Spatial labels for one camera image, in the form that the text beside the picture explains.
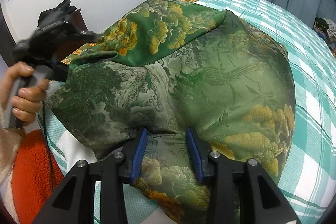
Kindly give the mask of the person's left hand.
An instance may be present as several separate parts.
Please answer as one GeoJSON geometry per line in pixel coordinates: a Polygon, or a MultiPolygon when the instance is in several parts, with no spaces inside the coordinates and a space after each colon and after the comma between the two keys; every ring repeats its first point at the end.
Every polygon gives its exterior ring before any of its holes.
{"type": "Polygon", "coordinates": [[[6,110],[7,102],[13,106],[12,113],[23,121],[25,126],[33,123],[41,109],[42,102],[46,99],[46,91],[50,81],[42,79],[37,86],[21,88],[17,96],[10,97],[14,81],[19,77],[31,76],[34,69],[24,62],[18,62],[9,67],[1,80],[1,107],[6,110]]]}

